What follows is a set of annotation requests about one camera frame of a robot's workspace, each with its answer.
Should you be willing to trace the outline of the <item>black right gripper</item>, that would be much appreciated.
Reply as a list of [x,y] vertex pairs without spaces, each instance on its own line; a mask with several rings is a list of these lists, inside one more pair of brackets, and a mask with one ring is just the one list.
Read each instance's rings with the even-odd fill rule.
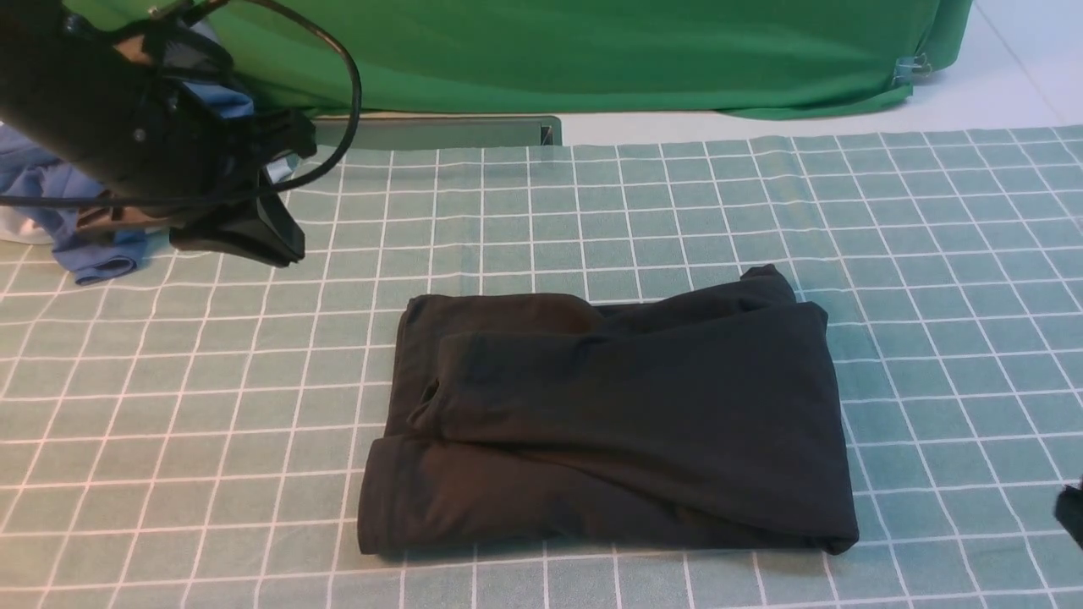
[[1079,485],[1064,485],[1055,505],[1053,517],[1082,550],[1083,548],[1083,492]]

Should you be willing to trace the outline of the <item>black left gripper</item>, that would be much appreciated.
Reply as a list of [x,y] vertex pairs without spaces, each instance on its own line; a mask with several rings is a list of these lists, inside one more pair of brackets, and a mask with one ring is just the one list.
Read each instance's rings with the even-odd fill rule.
[[105,126],[117,144],[94,138],[80,168],[104,187],[79,211],[81,230],[170,228],[179,251],[220,252],[261,265],[305,258],[305,232],[268,176],[279,159],[316,151],[315,127],[295,109],[229,117],[209,90],[245,93],[229,51],[193,17],[148,17],[100,30],[106,69],[123,77],[106,92],[118,104]]

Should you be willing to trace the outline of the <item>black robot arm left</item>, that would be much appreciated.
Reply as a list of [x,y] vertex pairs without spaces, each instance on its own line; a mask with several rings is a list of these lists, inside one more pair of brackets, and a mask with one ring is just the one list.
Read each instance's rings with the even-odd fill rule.
[[268,166],[312,156],[314,126],[296,111],[216,109],[197,86],[244,86],[194,12],[178,1],[97,30],[61,1],[4,1],[3,121],[101,185],[30,207],[71,209],[74,235],[96,245],[165,230],[179,250],[293,265],[305,233]]

